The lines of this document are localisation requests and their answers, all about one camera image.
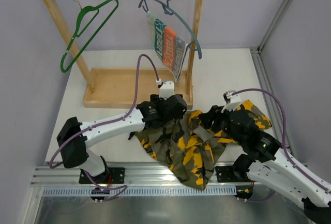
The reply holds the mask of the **camouflage yellow green trousers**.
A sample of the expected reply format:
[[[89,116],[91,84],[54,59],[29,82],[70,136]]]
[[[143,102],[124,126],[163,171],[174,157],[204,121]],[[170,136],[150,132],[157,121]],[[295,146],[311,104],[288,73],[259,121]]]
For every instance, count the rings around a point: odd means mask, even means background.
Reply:
[[[185,186],[204,190],[214,166],[228,144],[236,145],[224,131],[213,132],[199,119],[201,110],[185,113],[183,119],[158,129],[132,132],[151,158],[169,168]]]

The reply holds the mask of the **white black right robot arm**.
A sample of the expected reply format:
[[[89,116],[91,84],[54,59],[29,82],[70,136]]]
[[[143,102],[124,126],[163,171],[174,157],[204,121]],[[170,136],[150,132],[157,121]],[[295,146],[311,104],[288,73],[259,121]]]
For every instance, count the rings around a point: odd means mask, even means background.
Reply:
[[[245,109],[222,111],[213,106],[199,115],[203,127],[223,131],[244,153],[233,164],[238,178],[259,182],[302,208],[314,223],[330,223],[330,183],[283,150],[282,144],[261,130]]]

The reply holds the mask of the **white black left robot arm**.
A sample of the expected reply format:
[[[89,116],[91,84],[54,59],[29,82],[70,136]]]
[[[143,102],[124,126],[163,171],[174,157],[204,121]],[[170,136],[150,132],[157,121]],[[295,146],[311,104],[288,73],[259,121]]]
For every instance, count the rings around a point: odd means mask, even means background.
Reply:
[[[180,120],[187,111],[187,104],[182,95],[161,98],[151,95],[150,101],[144,101],[123,115],[116,115],[92,122],[79,122],[76,117],[66,120],[59,134],[57,143],[66,169],[79,167],[92,177],[106,171],[101,156],[89,150],[99,142],[146,129],[157,129],[172,120]]]

